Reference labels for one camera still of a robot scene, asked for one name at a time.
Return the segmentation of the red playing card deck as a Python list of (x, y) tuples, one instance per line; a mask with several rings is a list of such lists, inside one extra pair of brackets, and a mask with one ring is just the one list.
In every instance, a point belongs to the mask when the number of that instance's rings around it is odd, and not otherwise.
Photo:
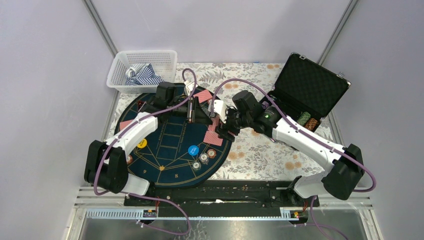
[(212, 120), (212, 124), (208, 126), (208, 130), (214, 132), (216, 127), (220, 123), (220, 117), (216, 116), (216, 117), (212, 118), (211, 120)]

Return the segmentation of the dealt red cards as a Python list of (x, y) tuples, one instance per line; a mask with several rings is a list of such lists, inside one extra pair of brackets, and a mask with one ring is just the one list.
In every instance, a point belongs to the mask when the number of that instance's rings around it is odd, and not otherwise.
[(223, 139), (219, 138), (219, 135), (211, 130), (207, 130), (204, 135), (203, 142), (210, 145), (221, 146)]

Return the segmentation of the red white chip stack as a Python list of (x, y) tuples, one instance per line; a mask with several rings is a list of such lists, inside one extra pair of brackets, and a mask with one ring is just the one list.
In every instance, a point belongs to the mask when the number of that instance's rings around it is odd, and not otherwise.
[(214, 149), (209, 149), (207, 151), (208, 158), (214, 159), (217, 156), (217, 152)]

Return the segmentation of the dealt red card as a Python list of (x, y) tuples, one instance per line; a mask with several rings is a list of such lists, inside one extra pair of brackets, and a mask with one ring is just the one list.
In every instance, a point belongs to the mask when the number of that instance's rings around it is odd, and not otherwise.
[(133, 120), (125, 120), (119, 123), (119, 131), (125, 129), (129, 124), (132, 123)]
[(207, 90), (202, 90), (199, 93), (193, 95), (194, 98), (198, 98), (200, 104), (209, 101), (212, 99), (213, 95)]

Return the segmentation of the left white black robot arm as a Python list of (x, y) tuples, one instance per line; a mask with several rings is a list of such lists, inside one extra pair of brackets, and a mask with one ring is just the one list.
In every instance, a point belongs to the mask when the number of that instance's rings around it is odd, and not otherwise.
[(83, 178), (104, 191), (136, 195), (144, 206), (152, 204), (155, 192), (151, 183), (129, 173), (128, 157), (137, 145), (171, 116), (185, 117), (190, 123), (211, 124), (195, 96), (197, 84), (184, 82), (185, 98), (178, 96), (177, 85), (161, 82), (156, 93), (144, 101), (131, 122), (106, 141), (94, 140), (88, 147)]

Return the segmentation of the yellow big blind button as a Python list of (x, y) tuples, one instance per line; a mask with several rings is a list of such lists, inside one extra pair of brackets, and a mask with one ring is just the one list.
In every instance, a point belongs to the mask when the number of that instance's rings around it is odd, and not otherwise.
[(145, 148), (146, 146), (147, 146), (147, 140), (144, 138), (143, 140), (141, 140), (137, 145), (136, 145), (136, 147), (137, 148), (139, 148), (139, 149), (143, 149), (143, 148)]

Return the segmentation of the blue ten chip stack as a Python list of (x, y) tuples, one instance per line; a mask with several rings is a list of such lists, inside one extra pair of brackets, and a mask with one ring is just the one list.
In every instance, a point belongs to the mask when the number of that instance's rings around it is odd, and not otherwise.
[(207, 165), (209, 163), (209, 155), (207, 153), (200, 154), (199, 161), (201, 164)]

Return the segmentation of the dealt red card top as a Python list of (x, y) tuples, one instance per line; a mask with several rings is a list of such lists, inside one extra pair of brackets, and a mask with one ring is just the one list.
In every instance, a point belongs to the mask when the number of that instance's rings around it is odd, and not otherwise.
[(209, 101), (212, 99), (213, 95), (207, 90), (202, 90), (199, 93), (193, 95), (194, 98), (198, 98), (200, 104)]

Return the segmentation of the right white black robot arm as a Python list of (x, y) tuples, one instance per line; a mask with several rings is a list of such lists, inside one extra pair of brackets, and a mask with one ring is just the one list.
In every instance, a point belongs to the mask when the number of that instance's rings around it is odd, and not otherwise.
[(321, 194), (346, 201), (358, 191), (356, 186), (365, 174), (359, 147), (345, 147), (320, 137), (284, 114), (270, 96), (267, 108), (247, 90), (236, 94), (233, 101), (236, 106), (230, 108), (215, 96), (210, 100), (210, 114), (220, 119), (216, 130), (220, 137), (232, 141), (240, 129), (252, 128), (304, 153), (322, 167), (321, 172), (297, 176), (290, 183), (286, 198), (291, 205), (299, 206), (307, 198)]

